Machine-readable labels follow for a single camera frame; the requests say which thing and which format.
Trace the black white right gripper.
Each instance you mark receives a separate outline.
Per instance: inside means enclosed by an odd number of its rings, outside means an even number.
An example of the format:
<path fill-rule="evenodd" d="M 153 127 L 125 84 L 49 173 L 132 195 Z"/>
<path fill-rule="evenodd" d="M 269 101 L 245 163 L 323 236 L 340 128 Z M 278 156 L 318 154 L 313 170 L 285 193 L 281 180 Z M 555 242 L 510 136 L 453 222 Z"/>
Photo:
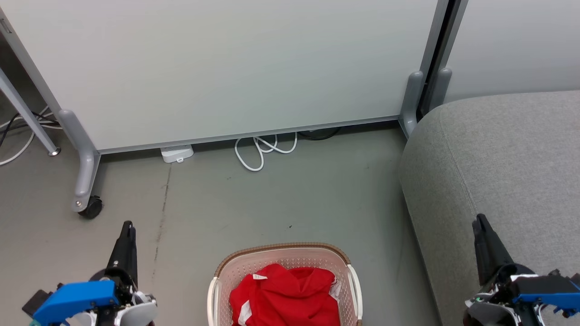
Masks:
<path fill-rule="evenodd" d="M 513 303 L 516 295 L 509 289 L 511 283 L 518 278 L 534 278 L 539 275 L 526 266 L 514 264 L 485 214 L 477 215 L 472 228 L 481 289 L 471 299 L 471 311 L 498 309 L 503 313 L 511 312 L 516 306 L 520 306 L 519 303 Z"/>

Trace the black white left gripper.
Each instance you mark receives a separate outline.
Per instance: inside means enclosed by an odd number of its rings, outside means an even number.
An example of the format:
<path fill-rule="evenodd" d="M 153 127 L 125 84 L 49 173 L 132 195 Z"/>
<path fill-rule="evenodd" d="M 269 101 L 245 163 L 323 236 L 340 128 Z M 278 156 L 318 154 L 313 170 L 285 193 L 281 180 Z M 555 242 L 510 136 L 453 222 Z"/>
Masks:
<path fill-rule="evenodd" d="M 124 221 L 110 255 L 107 268 L 91 276 L 90 281 L 111 280 L 120 305 L 141 305 L 157 299 L 138 289 L 136 229 L 132 221 Z"/>

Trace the red garment with white trim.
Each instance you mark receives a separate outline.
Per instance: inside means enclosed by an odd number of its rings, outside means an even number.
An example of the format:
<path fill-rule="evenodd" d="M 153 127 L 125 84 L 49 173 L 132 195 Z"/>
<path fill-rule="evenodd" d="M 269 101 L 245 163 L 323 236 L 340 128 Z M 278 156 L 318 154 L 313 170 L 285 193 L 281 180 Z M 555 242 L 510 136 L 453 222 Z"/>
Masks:
<path fill-rule="evenodd" d="M 270 264 L 231 291 L 232 326 L 341 326 L 340 291 L 327 269 Z"/>

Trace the grey fabric sofa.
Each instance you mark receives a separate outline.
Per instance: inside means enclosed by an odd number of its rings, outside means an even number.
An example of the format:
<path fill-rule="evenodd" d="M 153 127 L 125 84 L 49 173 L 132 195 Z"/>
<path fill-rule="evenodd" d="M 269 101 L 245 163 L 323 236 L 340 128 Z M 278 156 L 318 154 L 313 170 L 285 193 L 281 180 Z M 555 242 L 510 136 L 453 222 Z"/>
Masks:
<path fill-rule="evenodd" d="M 479 289 L 483 213 L 518 264 L 580 274 L 580 90 L 485 96 L 429 112 L 400 181 L 442 326 Z"/>

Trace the black caster wheel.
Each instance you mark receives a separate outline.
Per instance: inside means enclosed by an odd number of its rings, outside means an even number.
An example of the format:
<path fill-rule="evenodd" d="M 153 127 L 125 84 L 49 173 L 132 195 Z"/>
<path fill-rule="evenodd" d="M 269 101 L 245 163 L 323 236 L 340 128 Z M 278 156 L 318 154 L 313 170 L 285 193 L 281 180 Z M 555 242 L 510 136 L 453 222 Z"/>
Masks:
<path fill-rule="evenodd" d="M 81 212 L 78 212 L 79 216 L 87 220 L 93 220 L 96 216 L 100 214 L 103 209 L 103 201 L 99 196 L 90 196 L 88 199 L 87 207 Z"/>

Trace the grey partition foot with caster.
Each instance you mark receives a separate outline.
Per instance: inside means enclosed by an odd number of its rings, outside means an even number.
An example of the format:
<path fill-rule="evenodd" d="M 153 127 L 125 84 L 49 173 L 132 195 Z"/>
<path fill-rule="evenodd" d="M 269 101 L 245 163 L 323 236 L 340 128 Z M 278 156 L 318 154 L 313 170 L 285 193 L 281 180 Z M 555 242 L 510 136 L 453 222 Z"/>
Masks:
<path fill-rule="evenodd" d="M 78 177 L 71 204 L 72 210 L 78 213 L 87 207 L 90 196 L 94 196 L 92 190 L 101 155 L 74 112 L 60 110 L 58 119 L 79 157 Z"/>

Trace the white power adapter box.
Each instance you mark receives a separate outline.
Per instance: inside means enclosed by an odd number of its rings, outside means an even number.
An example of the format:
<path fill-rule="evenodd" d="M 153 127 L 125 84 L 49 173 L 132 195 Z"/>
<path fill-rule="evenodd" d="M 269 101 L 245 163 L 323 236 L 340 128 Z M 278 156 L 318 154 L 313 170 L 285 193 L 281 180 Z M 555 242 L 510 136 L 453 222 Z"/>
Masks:
<path fill-rule="evenodd" d="M 160 151 L 165 163 L 182 163 L 185 159 L 194 155 L 193 147 L 190 144 L 161 147 Z"/>

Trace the beige perforated laundry basket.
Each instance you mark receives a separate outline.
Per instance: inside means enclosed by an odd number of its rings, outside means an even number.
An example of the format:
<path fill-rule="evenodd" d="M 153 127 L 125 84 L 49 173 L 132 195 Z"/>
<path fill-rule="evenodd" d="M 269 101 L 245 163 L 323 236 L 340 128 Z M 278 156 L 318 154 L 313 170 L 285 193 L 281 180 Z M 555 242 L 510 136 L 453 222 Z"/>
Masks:
<path fill-rule="evenodd" d="M 341 326 L 363 326 L 363 296 L 350 258 L 326 243 L 282 243 L 255 246 L 227 256 L 216 269 L 207 294 L 208 326 L 232 326 L 229 295 L 247 275 L 270 264 L 284 268 L 323 268 L 340 283 L 338 307 Z"/>

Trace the grey metal table leg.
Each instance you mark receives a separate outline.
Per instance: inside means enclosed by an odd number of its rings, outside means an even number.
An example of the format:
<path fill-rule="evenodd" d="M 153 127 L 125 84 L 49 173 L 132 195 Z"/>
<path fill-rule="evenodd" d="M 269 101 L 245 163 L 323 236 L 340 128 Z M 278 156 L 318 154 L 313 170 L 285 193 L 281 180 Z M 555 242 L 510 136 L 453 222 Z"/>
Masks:
<path fill-rule="evenodd" d="M 31 109 L 29 109 L 21 95 L 9 81 L 9 78 L 6 76 L 2 68 L 0 68 L 0 91 L 6 95 L 8 101 L 10 101 L 17 110 L 17 115 L 23 118 L 27 126 L 32 130 L 33 136 L 41 141 L 46 148 L 48 155 L 50 157 L 58 155 L 61 151 L 60 147 L 57 147 L 54 142 L 52 142 L 52 139 L 46 134 L 38 120 L 38 118 L 43 119 L 44 116 L 42 114 L 35 114 Z"/>

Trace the large white partition panel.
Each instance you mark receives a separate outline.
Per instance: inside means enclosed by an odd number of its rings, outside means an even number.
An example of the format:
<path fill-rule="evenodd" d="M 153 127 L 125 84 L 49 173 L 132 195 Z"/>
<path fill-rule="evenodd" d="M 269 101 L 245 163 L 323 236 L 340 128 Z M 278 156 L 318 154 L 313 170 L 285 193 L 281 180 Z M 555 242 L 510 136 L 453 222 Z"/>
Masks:
<path fill-rule="evenodd" d="M 97 150 L 397 116 L 438 0 L 0 0 Z"/>

